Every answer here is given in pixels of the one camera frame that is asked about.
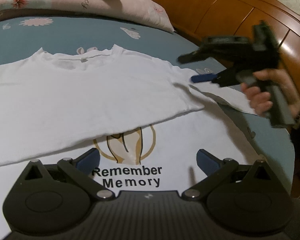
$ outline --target metal pivot bolt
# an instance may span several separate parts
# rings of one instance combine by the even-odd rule
[[[99,198],[110,198],[110,197],[112,197],[112,191],[107,190],[107,189],[99,190],[97,192],[97,196]]]
[[[191,197],[191,198],[195,198],[195,197],[199,197],[200,196],[200,191],[196,190],[196,189],[187,189],[184,194],[187,197]]]

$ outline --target ribbed black surface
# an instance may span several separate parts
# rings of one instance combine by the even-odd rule
[[[12,233],[6,240],[288,240],[284,234],[244,237],[216,225],[199,202],[177,192],[122,191],[119,198],[96,204],[85,221],[54,236]]]

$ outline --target wooden headboard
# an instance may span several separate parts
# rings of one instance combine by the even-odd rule
[[[300,15],[277,0],[153,0],[163,6],[178,33],[199,45],[203,36],[252,37],[260,20],[272,26],[282,59],[300,92]]]

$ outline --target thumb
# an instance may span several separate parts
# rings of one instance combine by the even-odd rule
[[[283,69],[266,68],[261,71],[254,72],[253,75],[259,80],[272,80],[283,85],[286,83],[286,75],[283,71]]]

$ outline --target teal bed sheet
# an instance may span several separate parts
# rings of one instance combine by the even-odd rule
[[[178,65],[179,55],[197,48],[176,33],[104,17],[19,17],[0,22],[0,65],[27,58],[41,47],[51,54],[76,55],[93,47],[110,49],[113,44],[167,60],[173,65]],[[215,73],[224,69],[213,58],[180,67]],[[288,132],[271,128],[264,118],[221,107],[257,153],[268,159],[271,168],[290,192],[294,148]]]

